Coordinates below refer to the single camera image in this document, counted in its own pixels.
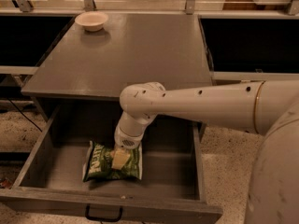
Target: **green snack bag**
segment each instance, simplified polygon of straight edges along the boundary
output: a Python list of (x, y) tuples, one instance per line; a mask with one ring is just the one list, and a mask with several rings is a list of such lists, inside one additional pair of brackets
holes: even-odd
[(142, 148), (127, 150), (128, 159), (121, 169), (112, 168), (115, 150), (90, 141), (86, 162), (83, 165), (83, 182), (91, 179), (116, 180), (142, 177)]

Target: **table top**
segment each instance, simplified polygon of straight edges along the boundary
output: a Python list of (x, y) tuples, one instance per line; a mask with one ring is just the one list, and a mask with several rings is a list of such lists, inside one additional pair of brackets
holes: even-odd
[(211, 85), (197, 16), (107, 15), (94, 33), (74, 23), (22, 93), (113, 100), (136, 83), (157, 81), (167, 90)]

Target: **bowl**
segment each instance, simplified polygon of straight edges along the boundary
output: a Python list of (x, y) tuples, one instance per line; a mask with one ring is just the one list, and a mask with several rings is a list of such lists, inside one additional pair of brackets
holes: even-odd
[(103, 28), (108, 20), (108, 15), (100, 11), (87, 11), (77, 15), (75, 23), (84, 27), (86, 31), (96, 32)]

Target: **floor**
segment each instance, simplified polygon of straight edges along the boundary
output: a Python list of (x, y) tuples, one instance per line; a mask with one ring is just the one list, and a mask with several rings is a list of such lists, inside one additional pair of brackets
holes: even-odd
[[(41, 128), (45, 122), (31, 104), (16, 105)], [(0, 101), (0, 148), (4, 151), (30, 150), (40, 131), (27, 121), (7, 101)], [(207, 203), (223, 208), (218, 224), (243, 223), (249, 176), (262, 137), (220, 127), (207, 127), (202, 142), (204, 177)], [(13, 179), (20, 166), (2, 163), (1, 175)], [(94, 223), (84, 217), (63, 217), (44, 214), (15, 212), (0, 203), (1, 223), (13, 224), (88, 224)], [(121, 224), (135, 222), (120, 221)]]

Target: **drawer handle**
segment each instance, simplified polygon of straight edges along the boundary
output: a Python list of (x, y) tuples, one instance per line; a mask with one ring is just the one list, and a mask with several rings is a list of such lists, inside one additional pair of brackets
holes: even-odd
[(90, 216), (90, 209), (91, 207), (89, 205), (86, 206), (85, 209), (85, 217), (89, 220), (94, 220), (94, 221), (105, 221), (105, 222), (118, 222), (121, 220), (122, 216), (122, 207), (120, 207), (119, 215), (116, 218), (104, 218), (104, 217), (91, 217)]

